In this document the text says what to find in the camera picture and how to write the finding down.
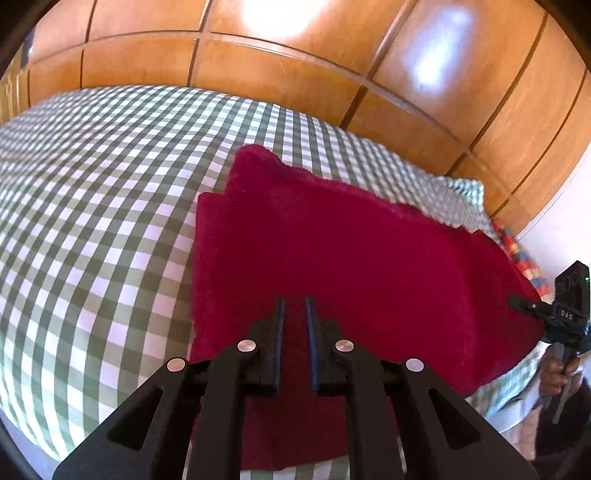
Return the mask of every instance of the human hand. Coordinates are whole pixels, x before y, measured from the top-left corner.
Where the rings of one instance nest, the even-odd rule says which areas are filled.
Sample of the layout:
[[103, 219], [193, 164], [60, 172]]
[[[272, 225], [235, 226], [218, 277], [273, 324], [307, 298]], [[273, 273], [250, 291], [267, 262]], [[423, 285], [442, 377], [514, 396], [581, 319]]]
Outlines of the human hand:
[[567, 381], [567, 376], [572, 376], [573, 380], [570, 383], [569, 396], [572, 397], [579, 391], [581, 383], [583, 382], [583, 373], [580, 358], [575, 358], [568, 364], [564, 373], [564, 364], [561, 360], [557, 360], [554, 347], [549, 346], [540, 362], [540, 395], [558, 395], [562, 386]]

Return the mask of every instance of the person's fingers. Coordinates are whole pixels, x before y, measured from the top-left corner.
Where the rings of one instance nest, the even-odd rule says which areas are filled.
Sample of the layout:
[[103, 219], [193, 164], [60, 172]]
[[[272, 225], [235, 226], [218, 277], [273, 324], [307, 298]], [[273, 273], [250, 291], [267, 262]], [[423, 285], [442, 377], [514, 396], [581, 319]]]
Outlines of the person's fingers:
[[556, 358], [544, 358], [541, 361], [540, 366], [543, 371], [550, 373], [558, 374], [564, 370], [564, 364], [560, 360], [556, 360]]
[[544, 370], [540, 374], [540, 380], [542, 384], [562, 387], [566, 383], [566, 376]]
[[573, 376], [573, 379], [570, 383], [570, 388], [569, 388], [569, 398], [572, 397], [573, 395], [575, 395], [575, 393], [577, 393], [579, 391], [579, 388], [581, 388], [582, 383], [583, 383], [583, 374], [582, 373], [578, 373]]
[[551, 384], [540, 384], [540, 395], [558, 395], [560, 393], [562, 387], [558, 385], [551, 385]]
[[581, 365], [581, 359], [579, 357], [575, 358], [571, 363], [569, 363], [564, 371], [565, 375], [572, 375], [574, 374]]

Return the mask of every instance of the metal screw head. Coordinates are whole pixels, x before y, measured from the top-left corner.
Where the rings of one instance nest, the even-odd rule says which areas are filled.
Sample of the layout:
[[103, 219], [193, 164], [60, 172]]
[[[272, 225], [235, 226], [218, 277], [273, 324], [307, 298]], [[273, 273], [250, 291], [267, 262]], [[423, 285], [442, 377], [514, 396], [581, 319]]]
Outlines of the metal screw head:
[[353, 345], [351, 340], [339, 340], [335, 343], [335, 348], [339, 352], [350, 352], [353, 348], [355, 348], [355, 345]]
[[411, 372], [420, 372], [425, 368], [425, 364], [418, 358], [409, 358], [406, 362], [406, 366]]
[[185, 360], [183, 360], [182, 358], [173, 358], [168, 361], [168, 363], [166, 364], [166, 368], [168, 368], [168, 370], [170, 370], [171, 372], [180, 372], [184, 368], [186, 363], [187, 362], [185, 362]]
[[256, 342], [254, 340], [242, 340], [238, 342], [238, 349], [241, 352], [252, 352], [256, 348]]

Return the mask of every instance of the red cloth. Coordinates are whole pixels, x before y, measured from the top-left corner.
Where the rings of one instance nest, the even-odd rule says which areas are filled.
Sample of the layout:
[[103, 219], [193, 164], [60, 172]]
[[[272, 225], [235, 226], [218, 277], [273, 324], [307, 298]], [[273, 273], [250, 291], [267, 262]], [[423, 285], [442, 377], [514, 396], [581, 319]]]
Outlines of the red cloth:
[[243, 469], [346, 455], [342, 399], [311, 393], [303, 297], [344, 336], [393, 362], [426, 361], [461, 395], [515, 366], [542, 325], [508, 307], [534, 287], [484, 233], [468, 233], [256, 145], [224, 194], [199, 196], [192, 362], [212, 358], [288, 298], [279, 399], [249, 399]]

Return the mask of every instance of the checkered bedspread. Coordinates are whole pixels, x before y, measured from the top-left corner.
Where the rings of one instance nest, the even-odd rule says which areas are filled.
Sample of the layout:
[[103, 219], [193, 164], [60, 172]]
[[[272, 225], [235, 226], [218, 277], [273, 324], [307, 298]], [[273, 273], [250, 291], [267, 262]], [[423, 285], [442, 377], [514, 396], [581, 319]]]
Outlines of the checkered bedspread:
[[[195, 199], [259, 143], [290, 165], [496, 238], [477, 181], [433, 177], [382, 145], [270, 103], [179, 87], [55, 96], [0, 129], [0, 408], [63, 459], [191, 329]], [[535, 352], [469, 401], [518, 393]], [[244, 478], [341, 479], [348, 460]]]

